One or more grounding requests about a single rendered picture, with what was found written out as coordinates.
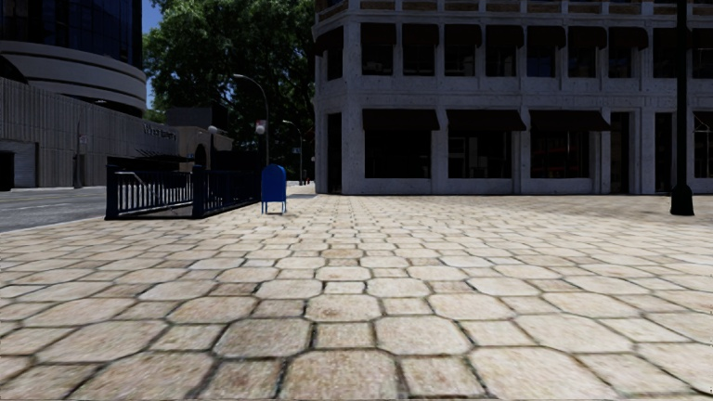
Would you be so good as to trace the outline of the pale concrete building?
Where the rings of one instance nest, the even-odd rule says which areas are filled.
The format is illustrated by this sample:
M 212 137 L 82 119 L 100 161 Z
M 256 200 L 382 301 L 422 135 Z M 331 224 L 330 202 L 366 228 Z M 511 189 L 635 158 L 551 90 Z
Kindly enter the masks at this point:
M 84 187 L 106 182 L 107 164 L 188 172 L 207 166 L 208 127 L 218 109 L 171 110 L 145 119 L 146 76 L 108 56 L 52 45 L 0 41 L 0 191 L 73 187 L 76 124 L 88 142 Z M 231 140 L 215 136 L 227 151 Z

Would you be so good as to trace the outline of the blue letter box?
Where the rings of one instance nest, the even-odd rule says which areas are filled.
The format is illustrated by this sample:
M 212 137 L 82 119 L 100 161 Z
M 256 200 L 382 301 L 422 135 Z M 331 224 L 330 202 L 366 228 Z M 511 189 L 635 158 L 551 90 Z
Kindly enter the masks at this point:
M 281 212 L 286 212 L 287 178 L 285 169 L 277 164 L 269 164 L 261 177 L 261 213 L 268 211 L 270 202 L 280 202 Z

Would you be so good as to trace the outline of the dark street lamp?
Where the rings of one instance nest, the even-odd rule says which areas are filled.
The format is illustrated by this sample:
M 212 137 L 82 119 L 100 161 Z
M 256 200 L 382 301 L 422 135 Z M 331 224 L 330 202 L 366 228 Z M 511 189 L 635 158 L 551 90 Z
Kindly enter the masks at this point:
M 687 85 L 687 1 L 676 4 L 676 180 L 670 194 L 670 213 L 693 216 L 693 192 L 688 185 L 688 85 Z

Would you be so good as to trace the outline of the pale stone and brick building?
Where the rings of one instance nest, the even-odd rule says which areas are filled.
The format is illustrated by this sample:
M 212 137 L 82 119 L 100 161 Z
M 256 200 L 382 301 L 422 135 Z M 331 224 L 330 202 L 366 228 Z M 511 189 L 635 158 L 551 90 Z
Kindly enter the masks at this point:
M 316 0 L 320 193 L 675 184 L 670 0 Z M 688 0 L 687 176 L 713 193 L 713 0 Z

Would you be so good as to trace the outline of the sign on a post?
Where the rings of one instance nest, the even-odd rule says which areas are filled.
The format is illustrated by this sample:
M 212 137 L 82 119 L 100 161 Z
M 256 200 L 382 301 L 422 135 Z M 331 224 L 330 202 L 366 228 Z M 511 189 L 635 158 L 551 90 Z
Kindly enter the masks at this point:
M 82 188 L 85 180 L 85 151 L 88 138 L 83 132 L 81 120 L 76 124 L 76 132 L 76 146 L 73 157 L 73 186 L 75 188 Z

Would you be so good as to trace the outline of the grey street lamp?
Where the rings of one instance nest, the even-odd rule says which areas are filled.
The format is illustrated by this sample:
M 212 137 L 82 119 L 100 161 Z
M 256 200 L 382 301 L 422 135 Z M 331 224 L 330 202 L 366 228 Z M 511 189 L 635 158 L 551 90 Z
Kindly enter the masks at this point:
M 249 81 L 252 84 L 256 85 L 263 96 L 263 100 L 265 102 L 265 118 L 264 118 L 264 123 L 262 124 L 263 129 L 261 132 L 256 129 L 256 132 L 259 133 L 258 135 L 265 136 L 265 144 L 266 144 L 265 145 L 265 155 L 266 155 L 265 164 L 267 166 L 270 164 L 270 143 L 269 143 L 270 135 L 269 135 L 269 104 L 268 104 L 266 92 L 265 92 L 264 88 L 258 82 L 256 82 L 253 78 L 251 78 L 249 76 L 239 74 L 239 73 L 233 73 L 232 77 L 235 79 L 246 80 L 246 81 Z
M 303 144 L 303 142 L 304 142 L 303 132 L 302 132 L 302 130 L 300 129 L 300 127 L 299 127 L 296 123 L 294 123 L 294 122 L 291 122 L 291 121 L 288 121 L 288 120 L 282 120 L 282 123 L 288 124 L 288 125 L 290 125 L 291 127 L 293 127 L 293 128 L 297 131 L 298 136 L 299 136 L 299 168 L 298 168 L 298 180 L 299 180 L 299 181 L 298 181 L 298 184 L 299 184 L 299 186 L 302 186 L 303 183 L 304 183 L 304 177 L 303 177 L 303 175 L 304 175 L 304 170 L 303 170 L 303 154 L 304 154 L 304 148 L 303 148 L 303 145 L 304 145 L 304 144 Z

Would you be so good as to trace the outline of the trees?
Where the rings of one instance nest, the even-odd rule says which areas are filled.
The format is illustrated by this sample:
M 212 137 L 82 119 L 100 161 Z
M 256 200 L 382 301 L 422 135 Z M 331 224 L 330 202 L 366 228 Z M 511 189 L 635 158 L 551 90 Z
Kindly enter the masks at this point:
M 164 122 L 169 110 L 208 108 L 224 112 L 221 125 L 237 149 L 259 152 L 265 102 L 269 104 L 270 162 L 298 177 L 299 136 L 303 170 L 309 167 L 307 132 L 313 125 L 314 53 L 311 28 L 315 0 L 150 0 L 161 12 L 143 37 L 143 65 L 153 95 L 148 113 Z

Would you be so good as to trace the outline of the dark stairway railing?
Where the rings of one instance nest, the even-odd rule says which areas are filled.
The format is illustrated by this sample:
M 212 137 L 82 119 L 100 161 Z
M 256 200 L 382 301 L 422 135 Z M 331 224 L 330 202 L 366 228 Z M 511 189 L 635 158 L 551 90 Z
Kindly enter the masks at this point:
M 217 150 L 218 129 L 208 127 L 207 166 L 189 172 L 128 171 L 107 166 L 107 220 L 187 208 L 190 218 L 204 218 L 259 199 L 259 164 L 237 152 Z

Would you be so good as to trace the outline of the glass tower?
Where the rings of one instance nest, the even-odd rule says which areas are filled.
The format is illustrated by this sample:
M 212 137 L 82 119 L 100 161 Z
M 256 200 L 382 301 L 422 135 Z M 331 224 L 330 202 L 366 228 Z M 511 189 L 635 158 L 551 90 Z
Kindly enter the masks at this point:
M 142 66 L 141 0 L 0 0 L 0 39 Z

